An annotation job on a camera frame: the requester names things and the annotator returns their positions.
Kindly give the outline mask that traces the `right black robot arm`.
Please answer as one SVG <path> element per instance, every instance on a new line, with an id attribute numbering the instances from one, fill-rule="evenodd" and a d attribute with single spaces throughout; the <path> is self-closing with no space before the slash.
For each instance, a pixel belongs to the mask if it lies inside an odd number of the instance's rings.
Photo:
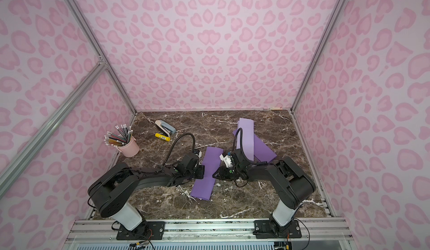
<path id="1" fill-rule="evenodd" d="M 290 157 L 270 163 L 257 162 L 248 159 L 241 149 L 224 156 L 223 164 L 212 177 L 218 180 L 271 182 L 279 197 L 271 221 L 279 228 L 289 225 L 302 202 L 316 191 L 316 184 L 312 178 Z"/>

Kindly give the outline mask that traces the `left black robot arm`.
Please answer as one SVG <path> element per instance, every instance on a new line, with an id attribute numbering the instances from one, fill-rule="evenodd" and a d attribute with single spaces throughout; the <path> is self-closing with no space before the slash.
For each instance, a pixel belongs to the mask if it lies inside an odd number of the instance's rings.
<path id="1" fill-rule="evenodd" d="M 142 188 L 176 187 L 192 179 L 203 179 L 205 167 L 199 156 L 189 152 L 182 160 L 158 168 L 133 168 L 118 163 L 88 189 L 89 200 L 101 217 L 113 218 L 127 231 L 144 226 L 144 216 L 129 202 L 132 194 Z"/>

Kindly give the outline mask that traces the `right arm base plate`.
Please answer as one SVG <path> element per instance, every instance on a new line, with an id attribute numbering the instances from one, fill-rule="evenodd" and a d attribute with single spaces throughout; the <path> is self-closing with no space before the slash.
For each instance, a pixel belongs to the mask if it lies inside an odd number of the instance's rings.
<path id="1" fill-rule="evenodd" d="M 302 238 L 301 229 L 297 220 L 293 220 L 285 226 L 278 225 L 274 220 L 255 220 L 253 234 L 257 239 Z"/>

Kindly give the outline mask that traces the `dark purple paper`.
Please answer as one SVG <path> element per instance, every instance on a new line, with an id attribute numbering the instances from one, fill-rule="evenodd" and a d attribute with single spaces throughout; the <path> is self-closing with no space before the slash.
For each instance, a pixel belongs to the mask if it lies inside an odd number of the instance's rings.
<path id="1" fill-rule="evenodd" d="M 235 142 L 234 149 L 236 148 L 238 130 L 234 131 Z M 253 162 L 271 162 L 277 157 L 276 153 L 270 149 L 256 134 L 254 134 L 254 161 Z"/>
<path id="2" fill-rule="evenodd" d="M 203 179 L 196 179 L 190 194 L 191 197 L 206 201 L 210 200 L 216 181 L 213 178 L 213 174 L 218 170 L 221 164 L 220 156 L 223 152 L 224 150 L 220 148 L 206 148 L 202 161 L 202 165 L 204 166 L 204 176 Z"/>

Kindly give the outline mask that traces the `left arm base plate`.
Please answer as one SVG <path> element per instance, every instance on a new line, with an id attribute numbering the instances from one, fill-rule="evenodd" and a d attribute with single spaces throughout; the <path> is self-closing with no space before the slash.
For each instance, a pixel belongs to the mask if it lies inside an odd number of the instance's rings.
<path id="1" fill-rule="evenodd" d="M 165 231 L 165 222 L 162 221 L 144 221 L 132 231 L 120 225 L 116 235 L 117 241 L 145 241 L 145 240 L 162 240 Z"/>

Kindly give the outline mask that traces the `light lilac paper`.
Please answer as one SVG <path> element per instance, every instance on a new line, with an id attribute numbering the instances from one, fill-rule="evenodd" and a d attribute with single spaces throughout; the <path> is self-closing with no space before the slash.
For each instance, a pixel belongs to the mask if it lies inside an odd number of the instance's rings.
<path id="1" fill-rule="evenodd" d="M 241 128 L 242 132 L 237 136 L 236 148 L 242 148 L 245 156 L 254 161 L 254 121 L 240 118 L 237 128 Z"/>

